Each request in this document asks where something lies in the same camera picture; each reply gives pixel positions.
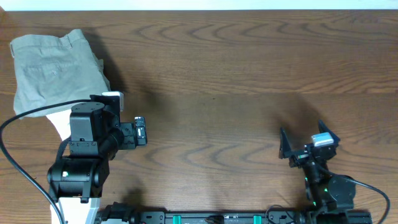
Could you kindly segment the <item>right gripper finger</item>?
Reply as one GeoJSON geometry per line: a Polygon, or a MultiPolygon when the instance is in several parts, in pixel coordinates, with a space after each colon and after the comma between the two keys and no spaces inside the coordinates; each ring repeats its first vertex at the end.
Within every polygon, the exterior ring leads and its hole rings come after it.
{"type": "Polygon", "coordinates": [[[318,129],[319,133],[330,133],[334,139],[333,144],[339,144],[340,138],[333,131],[331,131],[322,120],[318,121],[318,129]]]}
{"type": "Polygon", "coordinates": [[[290,146],[288,137],[283,128],[280,128],[280,148],[279,148],[279,158],[286,159],[292,154],[292,148],[290,146]]]}

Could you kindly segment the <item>khaki shorts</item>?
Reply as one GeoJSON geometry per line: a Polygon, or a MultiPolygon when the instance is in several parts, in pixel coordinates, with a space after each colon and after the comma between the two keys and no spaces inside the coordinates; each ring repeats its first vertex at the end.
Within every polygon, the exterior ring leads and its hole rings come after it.
{"type": "Polygon", "coordinates": [[[24,35],[12,40],[10,49],[17,81],[16,114],[60,104],[33,113],[34,117],[46,116],[69,109],[65,102],[88,99],[110,89],[103,60],[95,56],[80,29],[63,37],[24,35]]]}

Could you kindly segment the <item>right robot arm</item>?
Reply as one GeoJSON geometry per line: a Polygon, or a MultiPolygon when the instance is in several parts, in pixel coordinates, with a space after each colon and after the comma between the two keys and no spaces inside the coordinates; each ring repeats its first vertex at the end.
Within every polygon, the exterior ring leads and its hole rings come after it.
{"type": "Polygon", "coordinates": [[[288,159],[291,168],[302,169],[305,188],[313,207],[298,219],[303,223],[348,223],[347,211],[354,208],[355,185],[328,170],[327,161],[336,155],[340,138],[323,121],[319,133],[303,149],[293,150],[284,129],[280,130],[279,158],[288,159]]]}

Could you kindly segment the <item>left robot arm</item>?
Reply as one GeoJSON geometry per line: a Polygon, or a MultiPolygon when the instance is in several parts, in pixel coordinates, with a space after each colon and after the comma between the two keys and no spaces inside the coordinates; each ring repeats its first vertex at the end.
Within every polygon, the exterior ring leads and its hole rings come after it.
{"type": "Polygon", "coordinates": [[[100,210],[103,185],[109,175],[109,162],[120,150],[133,150],[147,144],[146,121],[137,116],[129,123],[120,120],[124,95],[118,91],[91,95],[87,102],[71,108],[71,135],[47,173],[49,195],[55,201],[53,222],[61,223],[140,223],[135,210],[113,203],[100,210]]]}

